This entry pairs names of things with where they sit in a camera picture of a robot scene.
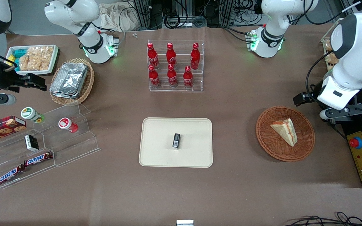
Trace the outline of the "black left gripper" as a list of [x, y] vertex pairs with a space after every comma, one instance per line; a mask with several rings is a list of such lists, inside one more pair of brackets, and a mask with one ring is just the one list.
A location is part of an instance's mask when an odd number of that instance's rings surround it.
[[308, 93], [299, 93], [293, 98], [293, 103], [296, 107], [300, 105], [311, 103], [311, 102], [320, 102], [318, 96], [323, 87], [323, 81], [319, 81], [316, 84], [310, 84], [308, 86]]

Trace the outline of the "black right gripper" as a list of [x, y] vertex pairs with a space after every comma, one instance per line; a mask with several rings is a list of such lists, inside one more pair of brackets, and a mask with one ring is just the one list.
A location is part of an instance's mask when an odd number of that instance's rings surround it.
[[46, 92], [46, 80], [43, 77], [33, 73], [26, 74], [26, 83], [22, 76], [16, 73], [15, 70], [9, 68], [0, 68], [0, 89], [19, 92], [20, 87], [35, 88]]

